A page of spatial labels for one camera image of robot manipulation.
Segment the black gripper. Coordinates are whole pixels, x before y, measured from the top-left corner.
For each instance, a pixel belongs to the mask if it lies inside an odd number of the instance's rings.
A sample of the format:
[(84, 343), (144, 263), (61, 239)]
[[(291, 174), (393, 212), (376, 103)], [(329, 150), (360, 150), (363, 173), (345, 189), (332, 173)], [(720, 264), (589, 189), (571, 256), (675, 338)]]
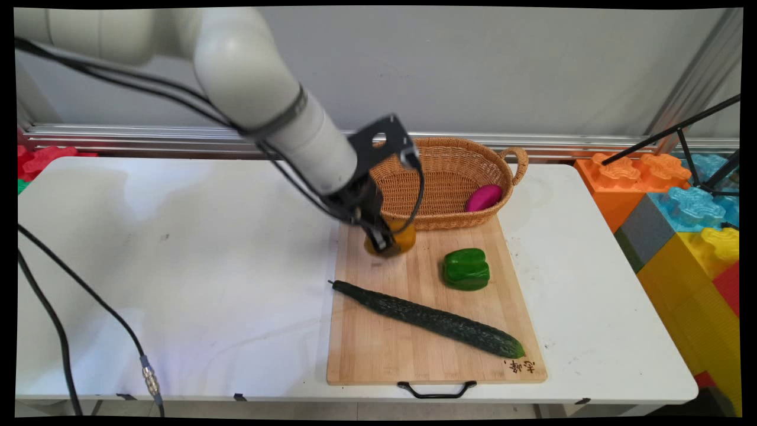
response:
[(397, 256), (397, 242), (389, 222), (381, 216), (383, 196), (372, 177), (353, 180), (337, 192), (337, 203), (352, 224), (367, 230), (367, 251), (372, 256)]

